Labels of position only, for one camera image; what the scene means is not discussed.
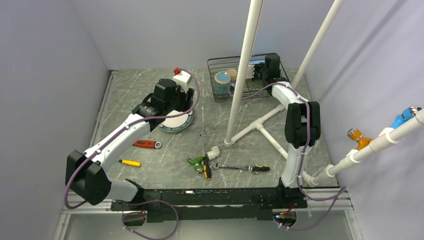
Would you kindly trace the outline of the green rimmed white plate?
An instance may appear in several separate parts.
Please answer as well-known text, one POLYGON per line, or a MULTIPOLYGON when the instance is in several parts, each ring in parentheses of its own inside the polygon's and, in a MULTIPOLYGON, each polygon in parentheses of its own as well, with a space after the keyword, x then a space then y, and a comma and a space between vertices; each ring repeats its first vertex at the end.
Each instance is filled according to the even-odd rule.
POLYGON ((165 119, 157 128, 165 133, 175 134, 186 130, 191 125, 193 119, 194 111, 191 110, 187 114, 165 119))

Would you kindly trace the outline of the white ceramic bowl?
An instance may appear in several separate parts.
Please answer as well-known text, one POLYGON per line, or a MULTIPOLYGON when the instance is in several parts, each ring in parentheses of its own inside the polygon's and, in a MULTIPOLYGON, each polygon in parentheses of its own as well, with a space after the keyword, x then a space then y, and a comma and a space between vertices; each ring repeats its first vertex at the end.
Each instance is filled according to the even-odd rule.
POLYGON ((232 82, 237 80, 238 71, 234 68, 229 68, 225 71, 229 76, 232 82))

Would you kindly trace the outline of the blue butterfly mug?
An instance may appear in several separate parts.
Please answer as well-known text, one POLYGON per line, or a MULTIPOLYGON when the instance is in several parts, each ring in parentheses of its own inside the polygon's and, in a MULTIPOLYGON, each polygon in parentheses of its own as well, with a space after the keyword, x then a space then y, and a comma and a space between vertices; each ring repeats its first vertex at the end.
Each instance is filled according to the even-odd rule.
POLYGON ((227 98, 231 75, 226 71, 219 71, 213 76, 213 93, 217 98, 227 98))

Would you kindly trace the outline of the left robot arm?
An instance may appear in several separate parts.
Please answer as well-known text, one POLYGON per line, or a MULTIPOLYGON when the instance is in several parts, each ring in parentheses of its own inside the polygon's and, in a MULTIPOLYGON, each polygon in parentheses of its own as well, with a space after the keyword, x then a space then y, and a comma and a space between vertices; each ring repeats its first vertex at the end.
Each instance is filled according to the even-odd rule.
POLYGON ((154 91, 112 133, 85 151, 74 150, 68 155, 65 191, 72 190, 91 205, 108 199, 123 201, 131 210, 139 209, 144 203, 142 187, 132 180, 109 179, 108 170, 137 140, 171 118, 172 111, 177 111, 178 116, 192 111, 198 103, 193 96, 199 91, 198 81, 191 73, 160 79, 154 91))

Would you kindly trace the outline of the white pvc elbow fitting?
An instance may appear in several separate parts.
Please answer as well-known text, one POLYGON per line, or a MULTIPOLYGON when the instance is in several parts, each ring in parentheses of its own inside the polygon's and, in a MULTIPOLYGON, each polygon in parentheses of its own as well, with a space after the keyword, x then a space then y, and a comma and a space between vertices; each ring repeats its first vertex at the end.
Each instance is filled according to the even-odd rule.
POLYGON ((220 149, 218 146, 213 146, 210 151, 207 152, 207 157, 209 160, 216 159, 220 155, 220 149))

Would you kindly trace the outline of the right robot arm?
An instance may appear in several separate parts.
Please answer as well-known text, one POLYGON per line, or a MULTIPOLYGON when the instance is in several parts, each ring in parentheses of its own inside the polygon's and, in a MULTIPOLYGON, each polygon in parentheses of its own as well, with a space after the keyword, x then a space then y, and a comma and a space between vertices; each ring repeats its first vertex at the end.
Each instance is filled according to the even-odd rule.
POLYGON ((321 137, 320 105, 302 97, 281 75, 280 67, 280 56, 267 54, 263 63, 254 66, 254 79, 261 80, 286 110, 284 135, 289 146, 281 181, 286 188, 297 188, 302 184, 308 153, 321 137))

